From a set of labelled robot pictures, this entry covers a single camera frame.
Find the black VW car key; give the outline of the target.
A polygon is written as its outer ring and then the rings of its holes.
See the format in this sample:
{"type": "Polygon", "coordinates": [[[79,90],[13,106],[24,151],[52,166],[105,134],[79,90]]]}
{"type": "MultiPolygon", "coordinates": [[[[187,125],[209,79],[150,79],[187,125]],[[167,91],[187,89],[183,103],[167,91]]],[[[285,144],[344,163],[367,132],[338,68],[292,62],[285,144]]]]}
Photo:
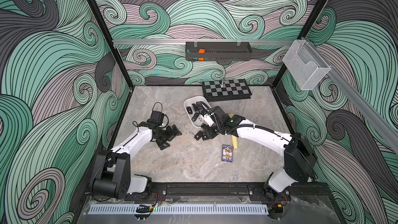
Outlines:
{"type": "Polygon", "coordinates": [[[202,102],[197,102],[196,105],[197,105],[197,108],[198,108],[199,112],[203,112],[204,111],[204,107],[203,107],[202,102]]]}

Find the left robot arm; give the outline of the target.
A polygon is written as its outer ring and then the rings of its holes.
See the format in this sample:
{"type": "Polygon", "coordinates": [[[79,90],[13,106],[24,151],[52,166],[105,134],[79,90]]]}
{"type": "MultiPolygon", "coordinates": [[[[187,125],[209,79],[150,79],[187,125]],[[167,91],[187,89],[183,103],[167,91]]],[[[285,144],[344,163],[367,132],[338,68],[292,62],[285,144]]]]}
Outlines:
{"type": "Polygon", "coordinates": [[[151,179],[133,174],[131,160],[147,143],[155,142],[164,150],[170,147],[170,141],[181,135],[175,125],[139,123],[134,133],[120,145],[97,154],[89,186],[92,195],[124,200],[128,195],[147,193],[151,179]]]}

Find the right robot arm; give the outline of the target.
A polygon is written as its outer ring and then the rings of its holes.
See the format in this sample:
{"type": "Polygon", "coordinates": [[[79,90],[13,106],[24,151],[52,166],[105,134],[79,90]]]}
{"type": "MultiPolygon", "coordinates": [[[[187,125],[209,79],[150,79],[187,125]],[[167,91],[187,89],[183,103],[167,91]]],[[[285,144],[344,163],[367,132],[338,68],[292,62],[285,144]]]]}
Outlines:
{"type": "Polygon", "coordinates": [[[304,135],[277,132],[240,115],[230,117],[220,107],[210,108],[204,102],[198,102],[197,108],[203,120],[203,139],[218,135],[243,138],[271,149],[284,159],[283,167],[272,173],[263,186],[267,199],[276,200],[292,184],[306,183],[312,177],[317,156],[304,135]]]}

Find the black flip car key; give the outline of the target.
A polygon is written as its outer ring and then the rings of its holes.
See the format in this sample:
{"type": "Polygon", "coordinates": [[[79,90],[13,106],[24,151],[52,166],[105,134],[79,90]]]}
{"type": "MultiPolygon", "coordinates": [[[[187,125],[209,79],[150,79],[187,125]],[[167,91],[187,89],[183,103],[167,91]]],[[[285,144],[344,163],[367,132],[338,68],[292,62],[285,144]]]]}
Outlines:
{"type": "Polygon", "coordinates": [[[197,105],[196,105],[195,103],[192,104],[192,108],[193,108],[193,110],[194,110],[195,112],[198,111],[197,105]]]}

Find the white storage box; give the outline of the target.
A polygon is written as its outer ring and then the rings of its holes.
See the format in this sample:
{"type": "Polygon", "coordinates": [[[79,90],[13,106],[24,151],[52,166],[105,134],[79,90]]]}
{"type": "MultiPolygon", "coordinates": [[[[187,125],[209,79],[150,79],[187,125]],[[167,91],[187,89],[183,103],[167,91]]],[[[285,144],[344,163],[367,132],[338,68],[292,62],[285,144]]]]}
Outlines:
{"type": "Polygon", "coordinates": [[[209,106],[209,103],[203,96],[195,96],[186,99],[183,103],[184,109],[188,115],[191,124],[200,129],[201,125],[204,123],[203,116],[200,114],[200,109],[197,107],[197,102],[204,102],[209,106]]]}

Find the black chrome slim car key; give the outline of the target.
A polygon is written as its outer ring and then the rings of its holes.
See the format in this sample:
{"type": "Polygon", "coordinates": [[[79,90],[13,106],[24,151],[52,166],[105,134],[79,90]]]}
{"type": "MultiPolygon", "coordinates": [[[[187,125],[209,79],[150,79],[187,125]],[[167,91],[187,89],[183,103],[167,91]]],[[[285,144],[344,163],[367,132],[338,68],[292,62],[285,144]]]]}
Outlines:
{"type": "Polygon", "coordinates": [[[199,116],[199,113],[195,112],[193,117],[191,118],[192,122],[195,122],[197,120],[198,116],[199,116]]]}

